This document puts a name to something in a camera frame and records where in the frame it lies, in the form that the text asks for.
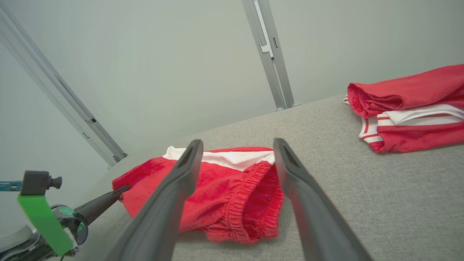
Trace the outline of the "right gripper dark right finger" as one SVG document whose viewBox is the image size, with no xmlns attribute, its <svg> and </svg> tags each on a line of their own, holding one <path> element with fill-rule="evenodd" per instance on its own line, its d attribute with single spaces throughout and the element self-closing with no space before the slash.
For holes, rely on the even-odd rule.
<svg viewBox="0 0 464 261">
<path fill-rule="evenodd" d="M 372 257 L 315 178 L 282 138 L 273 142 L 280 187 L 292 203 L 307 261 L 371 261 Z"/>
</svg>

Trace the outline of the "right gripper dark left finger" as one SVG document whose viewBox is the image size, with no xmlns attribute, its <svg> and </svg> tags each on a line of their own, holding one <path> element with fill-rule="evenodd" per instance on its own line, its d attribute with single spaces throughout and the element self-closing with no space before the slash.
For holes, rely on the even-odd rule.
<svg viewBox="0 0 464 261">
<path fill-rule="evenodd" d="M 193 140 L 106 255 L 106 261 L 169 261 L 185 201 L 196 189 L 203 142 Z"/>
</svg>

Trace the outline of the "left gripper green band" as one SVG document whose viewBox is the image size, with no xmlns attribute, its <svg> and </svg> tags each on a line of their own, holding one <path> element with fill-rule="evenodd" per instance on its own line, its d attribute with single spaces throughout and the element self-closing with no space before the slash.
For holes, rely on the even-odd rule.
<svg viewBox="0 0 464 261">
<path fill-rule="evenodd" d="M 61 204 L 50 206 L 44 195 L 19 195 L 17 202 L 32 225 L 2 231 L 1 260 L 46 261 L 74 257 L 88 237 L 88 225 L 129 189 L 129 185 L 124 185 L 74 210 Z"/>
</svg>

